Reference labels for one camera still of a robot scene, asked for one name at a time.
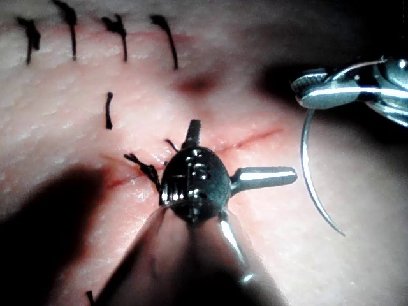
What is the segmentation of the right arm needle driver jaw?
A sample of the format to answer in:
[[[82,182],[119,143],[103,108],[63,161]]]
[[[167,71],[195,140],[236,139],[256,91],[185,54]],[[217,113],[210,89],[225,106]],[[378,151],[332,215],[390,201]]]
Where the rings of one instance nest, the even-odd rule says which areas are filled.
[[[332,80],[332,74],[327,71],[304,71],[291,81],[294,93],[304,93],[313,89],[320,89]]]
[[[311,89],[296,95],[297,102],[306,109],[329,109],[357,100],[357,87]]]

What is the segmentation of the left arm needle driver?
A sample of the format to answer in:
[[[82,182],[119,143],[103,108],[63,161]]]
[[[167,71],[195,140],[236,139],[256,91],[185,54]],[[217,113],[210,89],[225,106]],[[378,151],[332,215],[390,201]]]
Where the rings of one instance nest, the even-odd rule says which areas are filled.
[[[180,150],[166,165],[159,204],[198,224],[226,208],[230,196],[231,179],[222,161],[210,149],[194,146]]]

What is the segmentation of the left arm needle driver jaw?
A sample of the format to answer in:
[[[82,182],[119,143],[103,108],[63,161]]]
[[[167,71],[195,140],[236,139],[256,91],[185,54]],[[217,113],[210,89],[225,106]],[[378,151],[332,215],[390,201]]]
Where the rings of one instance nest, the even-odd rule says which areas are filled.
[[[246,167],[239,168],[231,179],[231,195],[241,191],[292,184],[297,180],[292,167]]]
[[[186,138],[181,146],[181,149],[197,147],[200,144],[201,135],[201,120],[193,119],[189,123]]]

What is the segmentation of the right arm needle driver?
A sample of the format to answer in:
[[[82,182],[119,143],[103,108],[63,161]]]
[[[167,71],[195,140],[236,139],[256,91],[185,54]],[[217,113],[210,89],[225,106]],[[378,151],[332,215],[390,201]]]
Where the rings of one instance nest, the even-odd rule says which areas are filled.
[[[365,103],[388,120],[407,127],[407,58],[385,57],[351,64],[330,77],[346,103]]]

